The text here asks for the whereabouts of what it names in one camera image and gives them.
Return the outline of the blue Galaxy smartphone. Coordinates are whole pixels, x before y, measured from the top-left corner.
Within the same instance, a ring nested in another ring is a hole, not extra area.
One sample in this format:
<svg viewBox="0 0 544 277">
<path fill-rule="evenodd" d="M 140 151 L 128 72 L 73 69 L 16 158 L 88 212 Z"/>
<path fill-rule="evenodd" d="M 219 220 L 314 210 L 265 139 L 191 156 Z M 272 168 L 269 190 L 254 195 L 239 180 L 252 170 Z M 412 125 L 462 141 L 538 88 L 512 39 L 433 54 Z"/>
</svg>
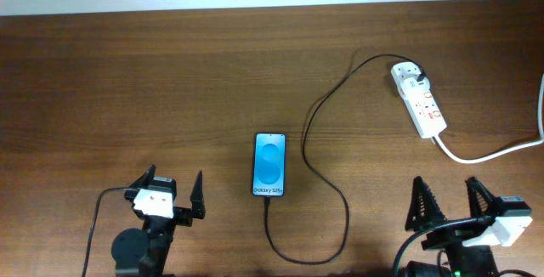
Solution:
<svg viewBox="0 0 544 277">
<path fill-rule="evenodd" d="M 286 182 L 286 135 L 258 133 L 255 138 L 252 194 L 282 197 Z"/>
</svg>

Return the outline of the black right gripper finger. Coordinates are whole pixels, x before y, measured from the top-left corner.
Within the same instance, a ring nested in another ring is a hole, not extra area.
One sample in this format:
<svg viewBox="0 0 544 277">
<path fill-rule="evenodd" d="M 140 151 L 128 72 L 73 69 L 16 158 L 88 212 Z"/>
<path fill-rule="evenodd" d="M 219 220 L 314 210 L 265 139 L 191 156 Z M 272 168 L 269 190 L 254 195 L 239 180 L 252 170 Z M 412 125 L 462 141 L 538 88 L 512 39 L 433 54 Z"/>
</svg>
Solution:
<svg viewBox="0 0 544 277">
<path fill-rule="evenodd" d="M 476 177 L 468 178 L 465 184 L 472 218 L 501 215 L 498 197 L 493 195 Z"/>
<path fill-rule="evenodd" d="M 421 176 L 413 179 L 411 204 L 405 221 L 406 231 L 430 229 L 446 220 L 431 189 Z"/>
</svg>

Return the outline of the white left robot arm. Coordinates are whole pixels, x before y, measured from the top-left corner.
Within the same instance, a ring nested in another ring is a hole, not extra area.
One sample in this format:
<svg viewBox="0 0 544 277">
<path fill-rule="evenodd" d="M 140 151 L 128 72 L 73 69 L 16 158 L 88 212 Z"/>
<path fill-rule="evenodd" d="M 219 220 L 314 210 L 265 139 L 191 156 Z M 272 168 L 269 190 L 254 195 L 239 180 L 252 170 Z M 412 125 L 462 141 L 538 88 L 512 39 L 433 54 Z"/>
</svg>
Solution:
<svg viewBox="0 0 544 277">
<path fill-rule="evenodd" d="M 155 171 L 156 167 L 151 166 L 124 194 L 143 225 L 125 229 L 113 240 L 111 255 L 116 262 L 116 276 L 162 276 L 175 229 L 189 228 L 195 219 L 205 217 L 201 172 L 190 194 L 191 207 L 186 208 L 174 205 L 176 181 L 158 177 Z"/>
</svg>

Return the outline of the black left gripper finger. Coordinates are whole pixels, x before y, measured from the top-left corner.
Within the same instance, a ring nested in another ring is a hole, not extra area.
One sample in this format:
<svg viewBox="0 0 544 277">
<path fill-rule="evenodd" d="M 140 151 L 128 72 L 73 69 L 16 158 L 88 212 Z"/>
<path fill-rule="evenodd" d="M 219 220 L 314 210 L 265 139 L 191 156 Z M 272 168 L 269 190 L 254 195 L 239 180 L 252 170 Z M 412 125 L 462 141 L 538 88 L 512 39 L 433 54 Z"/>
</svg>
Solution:
<svg viewBox="0 0 544 277">
<path fill-rule="evenodd" d="M 129 189 L 146 189 L 155 177 L 156 166 L 152 165 L 144 174 L 129 185 Z"/>
<path fill-rule="evenodd" d="M 203 173 L 199 171 L 193 190 L 190 195 L 191 202 L 191 211 L 193 218 L 204 218 L 206 215 L 206 208 L 204 203 L 204 194 L 203 194 Z"/>
</svg>

